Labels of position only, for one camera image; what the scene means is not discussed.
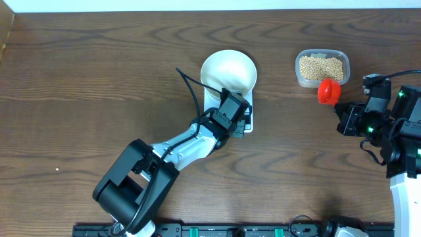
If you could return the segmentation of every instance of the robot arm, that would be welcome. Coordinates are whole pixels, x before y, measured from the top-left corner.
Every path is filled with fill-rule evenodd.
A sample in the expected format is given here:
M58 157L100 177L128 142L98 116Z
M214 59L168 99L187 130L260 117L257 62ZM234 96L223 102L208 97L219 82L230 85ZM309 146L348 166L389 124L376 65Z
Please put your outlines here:
M362 136L380 147L395 207L395 237L421 236L421 88L404 85L392 111L391 83L377 74L364 77L368 101L335 106L344 136Z
M421 174L409 178L408 173L390 178L395 207L395 237L421 236Z
M94 200L116 221L128 226L127 235L152 235L155 226L151 219L180 170L222 148L228 138L234 136L234 132L240 132L239 127L244 129L244 112L249 107L247 100L240 95L223 89L220 107L209 109L201 115L200 124L194 120L187 131L159 144L147 145L136 139L98 183L93 191ZM198 127L196 137L192 136ZM130 171L149 180L148 186L143 189L132 180L128 176ZM144 203L140 205L145 194Z

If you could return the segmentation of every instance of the white bowl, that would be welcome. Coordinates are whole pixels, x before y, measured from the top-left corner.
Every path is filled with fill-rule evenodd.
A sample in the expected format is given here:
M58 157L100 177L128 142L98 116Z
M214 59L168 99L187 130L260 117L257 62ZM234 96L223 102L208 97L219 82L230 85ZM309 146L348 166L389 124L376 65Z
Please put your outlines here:
M206 59L200 79L203 84L219 91L222 91L222 88L241 91L245 97L255 87L257 70L247 55L228 49L218 51ZM207 88L205 90L213 99L220 100L218 93Z

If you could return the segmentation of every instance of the green terminal connector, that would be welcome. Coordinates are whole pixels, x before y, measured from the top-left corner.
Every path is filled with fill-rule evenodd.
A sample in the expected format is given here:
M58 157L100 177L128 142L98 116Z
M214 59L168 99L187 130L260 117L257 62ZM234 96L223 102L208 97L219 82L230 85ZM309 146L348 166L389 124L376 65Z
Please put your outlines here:
M190 237L199 237L199 228L190 228Z
M275 237L284 237L284 230L282 228L276 228Z

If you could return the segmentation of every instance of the white wall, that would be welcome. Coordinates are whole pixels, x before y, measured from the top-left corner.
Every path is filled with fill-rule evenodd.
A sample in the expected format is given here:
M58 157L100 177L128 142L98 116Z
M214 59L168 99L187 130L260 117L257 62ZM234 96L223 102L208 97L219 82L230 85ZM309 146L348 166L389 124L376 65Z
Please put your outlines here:
M16 13L421 8L421 0L4 0Z

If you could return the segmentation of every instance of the table surface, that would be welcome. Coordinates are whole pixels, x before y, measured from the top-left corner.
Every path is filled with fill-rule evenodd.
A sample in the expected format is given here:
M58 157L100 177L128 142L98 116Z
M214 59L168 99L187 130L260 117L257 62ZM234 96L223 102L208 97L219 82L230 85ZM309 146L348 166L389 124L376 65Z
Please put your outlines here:
M0 64L0 235L70 236L76 223L109 223L94 187L132 140L187 129L195 107L174 68L199 79L222 49L257 66L255 129L186 167L157 216L393 222L385 168L361 138L336 132L332 107L298 85L294 64L304 49L346 53L341 101L364 100L364 75L421 68L420 29L416 9L18 14ZM419 76L393 79L391 105L401 84Z

